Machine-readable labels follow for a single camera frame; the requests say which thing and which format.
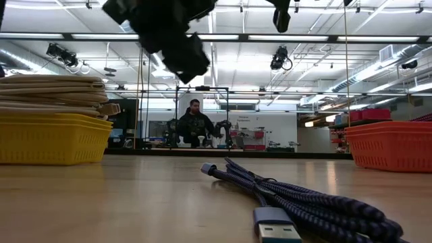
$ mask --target stacked cables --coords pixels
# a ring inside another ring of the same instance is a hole
[[[382,211],[344,196],[332,196],[307,188],[262,178],[231,159],[227,171],[205,163],[201,171],[231,182],[258,199],[262,207],[282,208],[297,228],[328,242],[406,242],[402,228]]]
[[[77,113],[107,119],[120,112],[97,77],[16,75],[0,78],[0,113]]]

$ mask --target table surface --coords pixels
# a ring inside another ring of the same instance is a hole
[[[261,176],[383,210],[403,239],[430,242],[432,175],[357,168],[353,161],[234,159]],[[257,242],[257,203],[200,172],[223,159],[105,156],[102,164],[0,167],[2,242]]]

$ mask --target man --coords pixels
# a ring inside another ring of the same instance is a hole
[[[178,122],[178,134],[183,137],[185,143],[190,143],[192,148],[196,148],[202,146],[198,136],[204,136],[203,143],[206,144],[206,129],[213,134],[215,127],[210,119],[200,112],[200,101],[193,99]]]

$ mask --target usb-a plug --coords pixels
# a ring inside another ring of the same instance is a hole
[[[260,243],[301,243],[296,228],[283,209],[260,207],[254,210],[255,233]]]

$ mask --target blue braided cable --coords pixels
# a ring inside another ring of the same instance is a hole
[[[262,207],[281,207],[294,223],[329,242],[406,243],[399,224],[364,202],[315,192],[299,186],[262,178],[225,159],[227,172],[214,169],[209,175],[229,181],[255,195]]]

